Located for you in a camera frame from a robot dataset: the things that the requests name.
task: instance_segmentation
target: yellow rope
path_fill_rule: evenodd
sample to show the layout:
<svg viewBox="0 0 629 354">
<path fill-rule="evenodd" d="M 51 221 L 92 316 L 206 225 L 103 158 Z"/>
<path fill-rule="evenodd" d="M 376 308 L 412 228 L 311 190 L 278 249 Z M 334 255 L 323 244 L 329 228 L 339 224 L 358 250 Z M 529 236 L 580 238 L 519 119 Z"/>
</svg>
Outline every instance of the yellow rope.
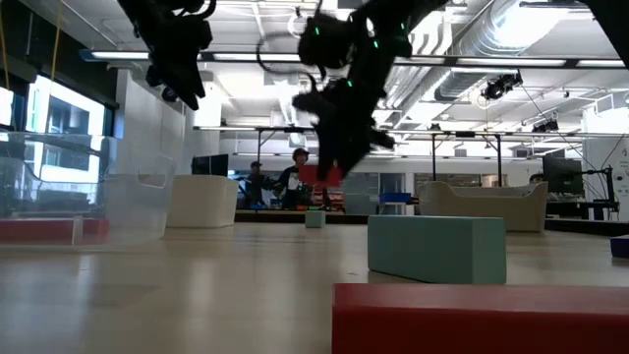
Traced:
<svg viewBox="0 0 629 354">
<path fill-rule="evenodd" d="M 2 7 L 0 7 L 0 43 L 2 44 L 2 65 L 4 66 L 4 86 L 9 89 L 9 59 L 7 44 L 4 40 L 4 24 L 2 23 Z"/>
<path fill-rule="evenodd" d="M 59 8 L 57 9 L 57 33 L 55 36 L 55 49 L 52 52 L 52 73 L 50 73 L 50 82 L 55 82 L 55 71 L 57 71 L 57 51 L 59 50 L 59 37 L 61 35 L 61 20 L 63 11 L 63 0 L 59 0 Z"/>
</svg>

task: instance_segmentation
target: blue object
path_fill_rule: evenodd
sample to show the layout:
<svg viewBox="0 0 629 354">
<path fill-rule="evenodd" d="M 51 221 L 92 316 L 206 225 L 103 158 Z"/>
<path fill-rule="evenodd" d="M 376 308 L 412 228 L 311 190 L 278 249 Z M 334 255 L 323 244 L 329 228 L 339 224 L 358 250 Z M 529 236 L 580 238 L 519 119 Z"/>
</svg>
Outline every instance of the blue object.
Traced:
<svg viewBox="0 0 629 354">
<path fill-rule="evenodd" d="M 410 193 L 381 193 L 380 203 L 410 203 L 412 196 Z"/>
<path fill-rule="evenodd" d="M 629 235 L 612 237 L 609 240 L 609 246 L 612 256 L 629 259 Z"/>
</svg>

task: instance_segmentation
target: fluorescent light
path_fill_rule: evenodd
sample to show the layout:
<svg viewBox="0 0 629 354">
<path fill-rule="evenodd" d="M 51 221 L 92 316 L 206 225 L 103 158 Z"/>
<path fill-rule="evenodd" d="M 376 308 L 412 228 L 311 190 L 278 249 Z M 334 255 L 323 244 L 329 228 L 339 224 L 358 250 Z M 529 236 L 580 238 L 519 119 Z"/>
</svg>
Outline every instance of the fluorescent light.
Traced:
<svg viewBox="0 0 629 354">
<path fill-rule="evenodd" d="M 236 156 L 257 156 L 257 152 L 235 152 Z M 271 153 L 271 152 L 262 152 L 260 156 L 264 157 L 293 157 L 292 153 Z M 308 157 L 317 157 L 315 153 L 310 153 Z"/>
<path fill-rule="evenodd" d="M 577 67 L 618 68 L 623 69 L 622 60 L 580 60 Z"/>
<path fill-rule="evenodd" d="M 452 73 L 466 74 L 518 74 L 517 69 L 499 69 L 499 68 L 452 68 Z"/>
<path fill-rule="evenodd" d="M 234 154 L 236 156 L 257 156 L 257 152 L 236 152 Z M 270 157 L 270 156 L 275 156 L 275 153 L 262 152 L 260 156 Z"/>
<path fill-rule="evenodd" d="M 255 127 L 195 127 L 199 130 L 208 130 L 208 131 L 238 131 L 238 132 L 251 132 L 254 131 Z"/>
<path fill-rule="evenodd" d="M 384 154 L 369 154 L 367 155 L 367 158 L 400 158 L 402 156 L 400 155 L 392 155 L 392 154 L 388 154 L 388 155 L 384 155 Z"/>
<path fill-rule="evenodd" d="M 138 51 L 92 51 L 91 56 L 99 60 L 148 60 L 148 52 Z"/>
<path fill-rule="evenodd" d="M 529 66 L 529 67 L 561 67 L 564 59 L 533 59 L 533 58 L 459 58 L 457 65 L 487 65 L 487 66 Z"/>
<path fill-rule="evenodd" d="M 257 60 L 254 53 L 215 53 L 212 54 L 215 61 L 243 61 L 255 62 Z M 260 59 L 265 62 L 299 62 L 297 54 L 260 54 Z"/>
<path fill-rule="evenodd" d="M 413 56 L 410 58 L 398 58 L 395 60 L 397 65 L 443 65 L 445 58 Z"/>
</svg>

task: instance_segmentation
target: man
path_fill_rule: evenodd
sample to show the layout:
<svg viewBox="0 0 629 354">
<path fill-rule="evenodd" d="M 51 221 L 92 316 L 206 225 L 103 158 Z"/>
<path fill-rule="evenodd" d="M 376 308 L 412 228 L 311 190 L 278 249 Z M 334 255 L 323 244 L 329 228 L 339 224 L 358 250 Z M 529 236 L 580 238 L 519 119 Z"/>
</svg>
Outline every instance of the man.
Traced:
<svg viewBox="0 0 629 354">
<path fill-rule="evenodd" d="M 282 172 L 277 181 L 276 192 L 279 194 L 286 189 L 286 194 L 282 200 L 282 208 L 294 209 L 297 205 L 309 205 L 310 189 L 299 180 L 299 169 L 308 161 L 310 153 L 303 148 L 296 148 L 293 151 L 293 161 L 295 164 Z"/>
<path fill-rule="evenodd" d="M 529 184 L 539 184 L 543 182 L 543 174 L 536 173 L 529 178 Z"/>
<path fill-rule="evenodd" d="M 541 182 L 543 182 L 543 173 L 536 173 L 533 176 L 529 177 L 530 185 L 538 185 Z M 561 198 L 559 198 L 559 196 L 555 193 L 548 192 L 548 194 L 546 195 L 546 200 L 548 202 L 558 202 L 561 200 Z"/>
<path fill-rule="evenodd" d="M 254 161 L 251 164 L 251 173 L 244 180 L 245 184 L 245 198 L 248 199 L 248 205 L 265 206 L 266 203 L 262 198 L 262 189 L 271 190 L 273 188 L 273 180 L 268 176 L 260 173 L 262 164 Z"/>
</svg>

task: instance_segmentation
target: green foam block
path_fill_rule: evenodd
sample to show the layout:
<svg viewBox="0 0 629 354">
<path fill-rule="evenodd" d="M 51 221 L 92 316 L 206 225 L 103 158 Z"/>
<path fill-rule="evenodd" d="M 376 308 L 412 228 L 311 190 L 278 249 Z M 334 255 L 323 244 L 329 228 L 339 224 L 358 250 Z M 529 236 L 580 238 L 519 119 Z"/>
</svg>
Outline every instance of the green foam block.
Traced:
<svg viewBox="0 0 629 354">
<path fill-rule="evenodd" d="M 504 284 L 501 218 L 374 215 L 369 268 L 431 283 Z"/>
<path fill-rule="evenodd" d="M 325 226 L 325 211 L 308 210 L 306 211 L 306 227 L 307 228 L 323 228 Z"/>
</svg>

